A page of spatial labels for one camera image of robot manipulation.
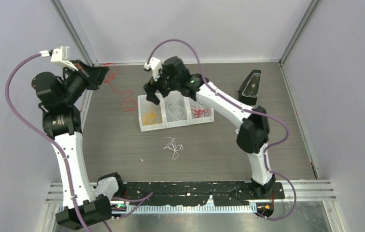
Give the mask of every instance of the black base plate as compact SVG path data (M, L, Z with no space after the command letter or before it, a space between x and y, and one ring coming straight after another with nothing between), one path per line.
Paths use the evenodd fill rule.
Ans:
M142 204L151 206L205 205L210 195L215 206L249 205L247 200L260 199L269 202L273 192L275 199L285 198L282 183L279 182L275 182L272 190L262 197L254 193L252 183L245 181L127 182L126 192L125 197L129 199L140 199L153 192L153 196Z

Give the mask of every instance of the white wall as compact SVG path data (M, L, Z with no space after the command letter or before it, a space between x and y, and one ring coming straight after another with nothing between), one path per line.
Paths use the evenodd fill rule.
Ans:
M322 178L365 231L365 1L322 1L285 63Z
M6 79L23 59L59 44L71 46L71 58L81 58L50 1L0 0L0 232L35 231L50 183L59 177L52 146L8 108ZM42 114L30 82L43 71L61 74L48 59L37 58L11 86L18 111L40 129Z
M158 43L170 38L189 42L203 62L258 62L281 58L310 0L64 2L100 63L144 62ZM194 60L179 44L156 53L160 58L173 55Z

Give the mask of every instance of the yellow string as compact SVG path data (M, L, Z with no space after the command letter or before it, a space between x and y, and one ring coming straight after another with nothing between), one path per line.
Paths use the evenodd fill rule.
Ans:
M157 116L158 114L155 112L155 109L152 108L150 113L146 113L143 115L143 124L145 126L147 125L153 125L153 124L158 124L161 122L157 122Z

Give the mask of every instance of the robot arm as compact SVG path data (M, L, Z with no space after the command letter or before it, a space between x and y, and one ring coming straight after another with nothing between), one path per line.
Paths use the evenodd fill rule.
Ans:
M275 182L275 176L266 169L266 166L270 168L267 154L266 166L264 162L263 152L267 146L269 134L267 118L239 110L240 108L266 113L263 107L253 108L242 104L208 81L208 84L218 91L219 94L216 95L204 84L201 75L190 74L178 57L171 57L164 63L152 58L144 64L144 69L153 73L150 81L144 85L148 101L159 104L160 101L155 92L159 91L163 97L166 97L170 91L177 90L185 97L207 104L239 128L237 144L248 155L255 192L263 195L270 191Z
M95 189L90 186L83 158L80 112L74 106L86 89L99 88L109 68L90 67L79 60L68 60L66 46L40 53L42 57L51 57L52 63L63 68L62 77L42 72L32 79L31 84L41 100L39 108L43 111L44 132L66 153L66 157L62 157L53 146L62 178L64 207L64 211L56 214L56 221L61 226L77 230L82 226L75 213L73 198L89 226L110 219L110 200L113 196L121 196L124 191L123 181L117 173L101 177ZM70 168L70 177L65 160ZM70 193L70 183L75 196Z

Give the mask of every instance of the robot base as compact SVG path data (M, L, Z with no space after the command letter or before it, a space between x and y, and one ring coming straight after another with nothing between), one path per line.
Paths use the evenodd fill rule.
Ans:
M112 218L112 207L107 196L97 197L94 201L79 206L80 213L85 223L90 226ZM83 228L76 216L74 208L65 209L56 214L58 225L72 229L74 231Z
M252 191L256 194L257 197L261 199L267 198L267 196L272 195L272 187L276 181L275 175L272 175L272 178L268 181L268 183L261 185L251 179L252 183Z

